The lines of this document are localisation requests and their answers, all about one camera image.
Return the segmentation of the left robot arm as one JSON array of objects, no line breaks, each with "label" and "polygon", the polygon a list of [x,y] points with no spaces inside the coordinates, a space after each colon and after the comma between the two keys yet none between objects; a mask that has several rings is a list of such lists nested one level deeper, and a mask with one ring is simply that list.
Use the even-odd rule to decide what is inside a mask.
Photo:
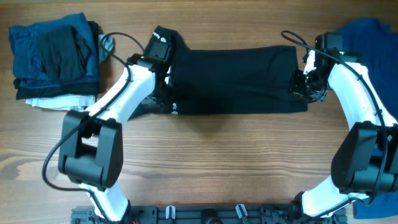
[{"label": "left robot arm", "polygon": [[132,223],[130,202],[118,183],[123,126],[135,110],[162,113],[173,108],[172,87],[165,81],[173,54],[165,39],[150,43],[142,55],[128,58],[122,77],[102,99],[65,116],[58,169],[89,195],[94,208],[88,221]]}]

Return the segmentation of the black polo shirt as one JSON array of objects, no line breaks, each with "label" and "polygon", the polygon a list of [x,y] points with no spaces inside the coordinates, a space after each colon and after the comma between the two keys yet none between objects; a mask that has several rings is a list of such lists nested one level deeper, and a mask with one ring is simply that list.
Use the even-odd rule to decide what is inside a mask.
[{"label": "black polo shirt", "polygon": [[301,113],[308,107],[289,92],[298,70],[296,48],[276,45],[240,50],[193,50],[172,29],[157,26],[144,51],[165,59],[170,91],[147,113],[177,115]]}]

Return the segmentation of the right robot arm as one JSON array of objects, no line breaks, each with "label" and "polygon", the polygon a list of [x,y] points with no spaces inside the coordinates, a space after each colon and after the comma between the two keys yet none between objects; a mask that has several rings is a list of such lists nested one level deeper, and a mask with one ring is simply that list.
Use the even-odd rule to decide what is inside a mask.
[{"label": "right robot arm", "polygon": [[335,32],[319,35],[314,47],[289,30],[281,35],[306,49],[305,69],[294,72],[289,93],[310,104],[334,91],[349,126],[330,176],[295,197],[290,220],[322,222],[352,202],[371,205],[378,195],[397,191],[397,120],[372,86],[362,55],[343,50]]}]

